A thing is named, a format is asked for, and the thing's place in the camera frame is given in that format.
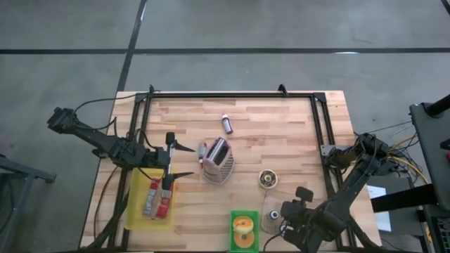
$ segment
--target yellow box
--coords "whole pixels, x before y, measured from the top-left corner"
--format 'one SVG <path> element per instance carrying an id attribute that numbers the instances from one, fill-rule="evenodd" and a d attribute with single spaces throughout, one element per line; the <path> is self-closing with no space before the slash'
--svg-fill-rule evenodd
<path id="1" fill-rule="evenodd" d="M 163 173 L 162 169 L 142 168 L 142 170 L 146 172 L 149 177 L 154 179 L 160 179 Z M 150 218 L 149 216 L 143 215 L 143 207 L 147 201 L 150 184 L 150 179 L 147 179 L 147 177 L 138 169 L 133 169 L 133 172 L 131 173 L 131 187 L 129 189 L 127 206 L 127 222 L 124 226 L 126 229 L 168 229 L 173 226 L 172 202 L 175 197 L 175 190 L 172 192 L 166 219 Z"/>

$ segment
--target concrete floor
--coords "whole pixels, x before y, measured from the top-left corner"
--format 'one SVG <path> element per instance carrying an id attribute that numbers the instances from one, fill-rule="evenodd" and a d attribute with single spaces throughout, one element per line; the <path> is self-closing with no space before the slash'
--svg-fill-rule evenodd
<path id="1" fill-rule="evenodd" d="M 127 48 L 138 6 L 0 0 L 0 49 Z M 450 46 L 449 23 L 439 0 L 152 0 L 136 47 Z M 124 55 L 0 55 L 0 153 L 58 174 L 53 185 L 33 186 L 14 252 L 78 246 L 98 160 L 91 146 L 48 130 L 46 121 L 56 106 L 113 97 L 123 62 Z M 124 90 L 343 90 L 354 130 L 364 132 L 408 121 L 410 104 L 448 94 L 448 66 L 445 53 L 134 56 Z M 95 104 L 79 117 L 104 125 L 111 106 Z M 387 142 L 413 134 L 411 127 Z M 410 153 L 425 167 L 418 145 Z"/>

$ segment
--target green box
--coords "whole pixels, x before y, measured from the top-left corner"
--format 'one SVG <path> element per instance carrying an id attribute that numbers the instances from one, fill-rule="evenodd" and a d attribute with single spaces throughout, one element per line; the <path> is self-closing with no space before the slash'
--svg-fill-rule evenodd
<path id="1" fill-rule="evenodd" d="M 255 234 L 255 241 L 253 245 L 247 249 L 242 249 L 236 245 L 233 240 L 233 221 L 236 217 L 247 216 L 253 221 L 253 233 Z M 259 252 L 259 214 L 258 211 L 247 211 L 247 210 L 233 210 L 230 215 L 230 252 L 231 253 L 253 253 Z"/>

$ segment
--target wooden table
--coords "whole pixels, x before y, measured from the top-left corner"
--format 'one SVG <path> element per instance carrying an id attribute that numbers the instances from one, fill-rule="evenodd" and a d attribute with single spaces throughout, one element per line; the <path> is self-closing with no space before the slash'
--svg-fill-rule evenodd
<path id="1" fill-rule="evenodd" d="M 117 97 L 132 95 L 119 92 Z M 337 145 L 354 142 L 352 124 L 342 91 L 326 91 L 328 109 Z M 125 136 L 134 98 L 115 101 L 112 117 L 117 117 L 119 136 Z M 234 133 L 227 136 L 221 114 L 228 114 Z M 325 125 L 322 122 L 326 140 Z M 311 105 L 305 98 L 164 98 L 152 99 L 146 133 L 153 145 L 165 146 L 165 134 L 173 131 L 177 140 L 197 150 L 199 143 L 211 143 L 222 136 L 232 145 L 235 171 L 222 186 L 208 184 L 200 175 L 196 153 L 175 151 L 172 167 L 177 172 L 195 174 L 177 181 L 174 198 L 174 227 L 165 231 L 131 231 L 129 250 L 224 251 L 229 249 L 229 214 L 232 209 L 261 211 L 265 190 L 258 186 L 261 170 L 272 169 L 280 177 L 272 193 L 294 196 L 298 186 L 314 191 L 315 207 L 326 200 L 325 183 L 312 119 Z M 101 190 L 115 168 L 102 160 L 94 187 L 81 246 L 93 240 L 93 219 Z M 98 214 L 100 231 L 113 213 L 119 172 L 110 182 Z M 351 208 L 352 216 L 369 238 L 381 245 L 368 191 L 364 188 Z M 122 238 L 123 220 L 117 245 Z M 271 235 L 259 232 L 259 248 Z M 276 238 L 268 250 L 297 250 Z M 322 250 L 335 249 L 330 242 Z"/>

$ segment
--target donut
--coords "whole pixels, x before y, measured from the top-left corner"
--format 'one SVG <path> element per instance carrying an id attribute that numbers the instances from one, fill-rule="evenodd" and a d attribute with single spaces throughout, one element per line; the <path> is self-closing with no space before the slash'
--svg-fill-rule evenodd
<path id="1" fill-rule="evenodd" d="M 253 221 L 247 216 L 239 216 L 233 221 L 233 230 L 240 234 L 246 234 L 253 230 Z"/>
<path id="2" fill-rule="evenodd" d="M 233 239 L 239 248 L 247 249 L 253 245 L 253 242 L 255 241 L 255 234 L 253 233 L 253 231 L 250 231 L 245 235 L 234 233 Z"/>

